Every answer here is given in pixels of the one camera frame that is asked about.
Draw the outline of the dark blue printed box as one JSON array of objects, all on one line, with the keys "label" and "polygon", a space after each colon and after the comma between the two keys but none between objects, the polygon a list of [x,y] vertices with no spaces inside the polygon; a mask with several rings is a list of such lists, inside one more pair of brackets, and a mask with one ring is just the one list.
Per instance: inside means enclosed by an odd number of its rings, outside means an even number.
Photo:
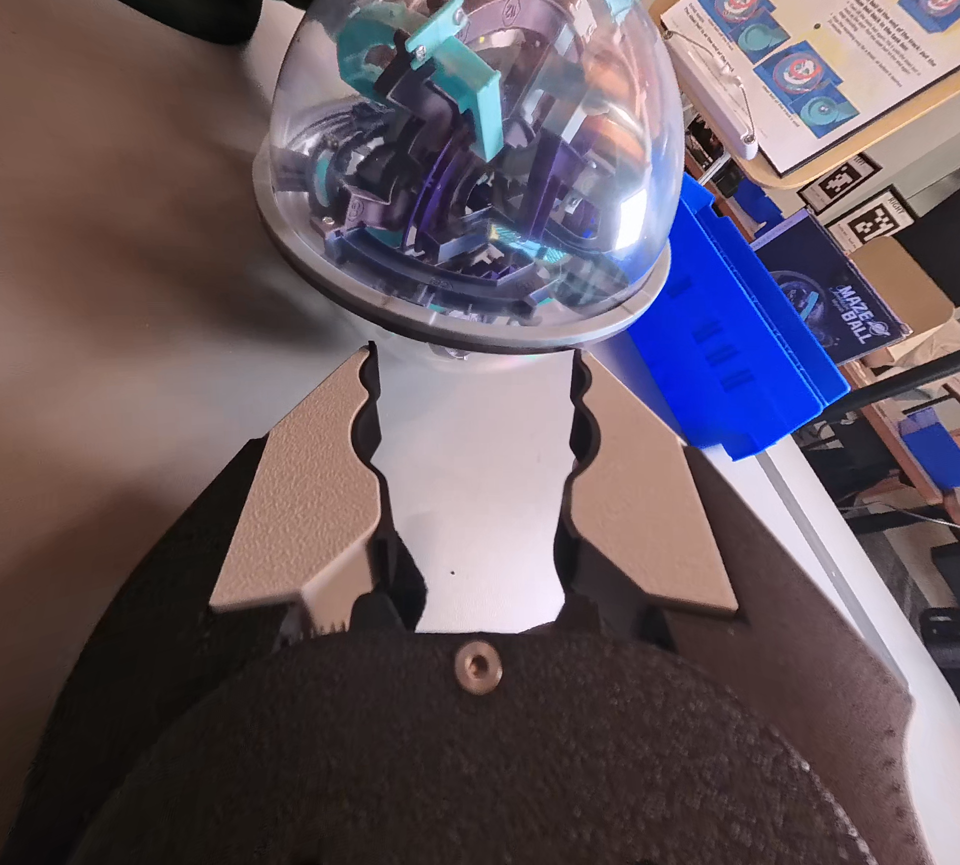
[{"label": "dark blue printed box", "polygon": [[835,365],[898,344],[910,333],[810,211],[764,227],[750,247]]}]

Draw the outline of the blue plastic bin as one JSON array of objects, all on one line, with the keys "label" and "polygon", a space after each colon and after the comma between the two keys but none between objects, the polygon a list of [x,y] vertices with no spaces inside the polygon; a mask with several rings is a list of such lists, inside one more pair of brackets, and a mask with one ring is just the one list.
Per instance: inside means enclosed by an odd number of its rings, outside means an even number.
[{"label": "blue plastic bin", "polygon": [[666,282],[629,335],[690,445],[751,458],[850,391],[734,222],[688,174],[669,251]]}]

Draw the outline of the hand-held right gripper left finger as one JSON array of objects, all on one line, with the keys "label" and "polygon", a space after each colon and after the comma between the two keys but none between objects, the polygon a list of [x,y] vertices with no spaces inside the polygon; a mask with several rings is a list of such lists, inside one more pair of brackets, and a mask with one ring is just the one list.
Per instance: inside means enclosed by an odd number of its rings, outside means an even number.
[{"label": "hand-held right gripper left finger", "polygon": [[381,443],[378,349],[364,344],[266,437],[209,599],[218,613],[294,607],[314,634],[373,602],[413,632],[424,575],[395,525]]}]

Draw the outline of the black white marker board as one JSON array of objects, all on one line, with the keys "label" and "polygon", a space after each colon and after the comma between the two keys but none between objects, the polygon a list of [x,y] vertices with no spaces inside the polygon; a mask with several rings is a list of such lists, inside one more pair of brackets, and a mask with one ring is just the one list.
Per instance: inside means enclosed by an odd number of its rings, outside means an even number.
[{"label": "black white marker board", "polygon": [[906,199],[891,185],[827,221],[828,212],[834,211],[859,187],[870,184],[881,171],[879,163],[858,152],[798,189],[798,198],[803,205],[847,255],[874,239],[895,235],[916,221]]}]

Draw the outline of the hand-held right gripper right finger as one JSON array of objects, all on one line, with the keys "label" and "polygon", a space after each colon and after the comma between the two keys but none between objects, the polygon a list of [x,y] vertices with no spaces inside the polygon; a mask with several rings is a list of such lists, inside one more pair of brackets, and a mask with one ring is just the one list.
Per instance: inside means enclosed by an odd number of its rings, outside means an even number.
[{"label": "hand-held right gripper right finger", "polygon": [[689,447],[594,355],[576,350],[573,466],[561,493],[558,619],[616,637],[668,637],[668,614],[728,622],[735,589],[690,469]]}]

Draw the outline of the clear maze ball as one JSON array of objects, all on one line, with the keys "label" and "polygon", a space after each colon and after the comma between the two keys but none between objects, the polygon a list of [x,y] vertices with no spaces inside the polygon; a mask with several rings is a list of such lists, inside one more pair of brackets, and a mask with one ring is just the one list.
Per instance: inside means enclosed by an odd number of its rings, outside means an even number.
[{"label": "clear maze ball", "polygon": [[543,355],[666,284],[678,80],[639,0],[314,0],[253,164],[307,283],[407,339]]}]

